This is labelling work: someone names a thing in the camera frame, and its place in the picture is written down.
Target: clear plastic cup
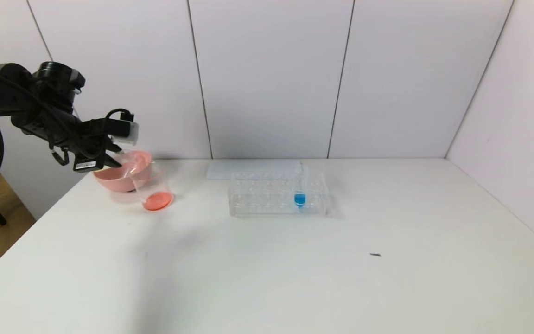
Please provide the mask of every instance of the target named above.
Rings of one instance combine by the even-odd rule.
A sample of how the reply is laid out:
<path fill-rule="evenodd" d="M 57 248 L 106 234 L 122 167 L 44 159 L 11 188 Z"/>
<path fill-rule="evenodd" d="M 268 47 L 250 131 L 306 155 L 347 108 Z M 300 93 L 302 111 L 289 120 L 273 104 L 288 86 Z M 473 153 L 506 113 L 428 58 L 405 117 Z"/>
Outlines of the clear plastic cup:
<path fill-rule="evenodd" d="M 165 169 L 152 161 L 142 171 L 130 176 L 146 211 L 158 211 L 170 205 L 174 195 L 168 188 Z"/>

